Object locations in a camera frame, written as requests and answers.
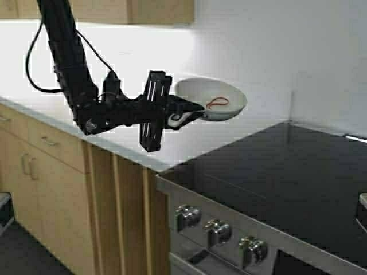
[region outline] white wall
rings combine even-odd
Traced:
[[[242,89],[248,107],[264,117],[289,117],[294,91],[293,119],[367,132],[366,13],[365,0],[197,0],[191,27],[78,27],[122,78],[127,70],[149,69],[221,78]],[[6,71],[1,66],[2,76],[19,76],[36,28],[34,21],[0,23],[0,33],[9,38],[0,45],[8,50],[0,57],[13,59]],[[54,77],[45,73],[52,65],[46,42],[44,32],[33,74],[52,87]],[[100,84],[106,70],[87,53]],[[127,93],[141,87],[124,79]]]

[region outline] glass stovetop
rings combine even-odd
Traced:
[[[356,222],[367,144],[281,123],[193,159],[169,176],[210,199],[367,268]]]

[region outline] dark floor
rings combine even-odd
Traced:
[[[0,237],[1,275],[72,275],[19,224]]]

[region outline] stove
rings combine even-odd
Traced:
[[[171,274],[366,275],[366,163],[365,143],[281,123],[159,176]]]

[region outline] silver knob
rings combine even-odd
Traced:
[[[232,236],[231,226],[219,219],[209,221],[204,229],[208,233],[208,249],[225,244]]]
[[[239,241],[240,267],[255,266],[263,262],[268,254],[268,245],[254,237],[246,237]]]
[[[201,211],[198,208],[182,205],[176,210],[175,229],[177,232],[185,228],[195,227],[201,219]]]

